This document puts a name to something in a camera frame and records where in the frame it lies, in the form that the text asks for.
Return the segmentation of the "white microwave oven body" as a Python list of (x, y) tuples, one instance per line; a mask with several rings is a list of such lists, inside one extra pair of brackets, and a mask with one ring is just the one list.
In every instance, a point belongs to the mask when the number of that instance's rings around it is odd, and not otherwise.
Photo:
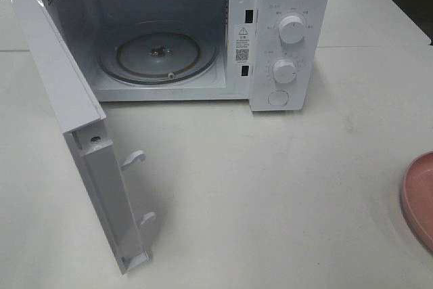
[[(327, 0), (58, 0), (58, 18), (70, 51), (99, 103), (191, 100), (246, 100), (253, 111), (300, 110), (304, 105)], [(306, 22), (304, 38), (281, 41), (279, 21), (289, 13)], [(166, 85), (118, 81), (98, 64), (101, 32), (154, 20), (202, 25), (218, 41), (211, 67), (190, 79)], [(273, 65), (292, 60), (294, 81), (276, 83)], [(286, 91), (285, 106), (269, 95)]]

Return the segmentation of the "glass microwave turntable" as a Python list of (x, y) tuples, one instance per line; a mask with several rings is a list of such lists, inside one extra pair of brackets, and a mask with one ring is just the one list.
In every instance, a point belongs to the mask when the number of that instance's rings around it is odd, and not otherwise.
[(199, 75), (219, 54), (218, 39), (202, 25), (154, 20), (116, 26), (99, 35), (100, 68), (135, 85), (166, 85)]

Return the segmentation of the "pink round plate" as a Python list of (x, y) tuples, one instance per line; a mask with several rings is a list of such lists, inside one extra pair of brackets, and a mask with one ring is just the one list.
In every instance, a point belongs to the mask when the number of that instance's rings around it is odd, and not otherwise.
[(407, 167), (400, 197), (408, 226), (432, 253), (432, 152), (422, 154)]

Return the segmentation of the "white timer knob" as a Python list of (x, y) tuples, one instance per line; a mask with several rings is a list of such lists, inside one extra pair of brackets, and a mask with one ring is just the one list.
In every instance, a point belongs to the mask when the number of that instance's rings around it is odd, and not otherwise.
[(274, 63), (272, 72), (276, 83), (288, 84), (295, 80), (297, 67), (292, 60), (278, 60)]

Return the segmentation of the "round white door button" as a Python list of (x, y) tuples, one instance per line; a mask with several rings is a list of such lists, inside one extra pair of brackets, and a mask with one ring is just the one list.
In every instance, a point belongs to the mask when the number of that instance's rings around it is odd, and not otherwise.
[(271, 106), (285, 106), (288, 100), (289, 95), (286, 91), (274, 91), (268, 97), (268, 102)]

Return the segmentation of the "white microwave door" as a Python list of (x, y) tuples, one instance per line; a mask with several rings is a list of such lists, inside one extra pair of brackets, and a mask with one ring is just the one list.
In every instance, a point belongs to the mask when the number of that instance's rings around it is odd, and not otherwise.
[(148, 261), (140, 229), (155, 219), (135, 216), (123, 172), (138, 150), (119, 163), (106, 114), (74, 59), (58, 18), (58, 0), (11, 0), (62, 134), (121, 273)]

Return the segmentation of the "upper white power knob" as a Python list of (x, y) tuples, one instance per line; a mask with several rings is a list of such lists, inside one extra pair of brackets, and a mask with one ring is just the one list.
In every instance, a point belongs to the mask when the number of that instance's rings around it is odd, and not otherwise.
[(279, 21), (277, 29), (281, 41), (291, 45), (304, 38), (306, 22), (300, 14), (292, 12)]

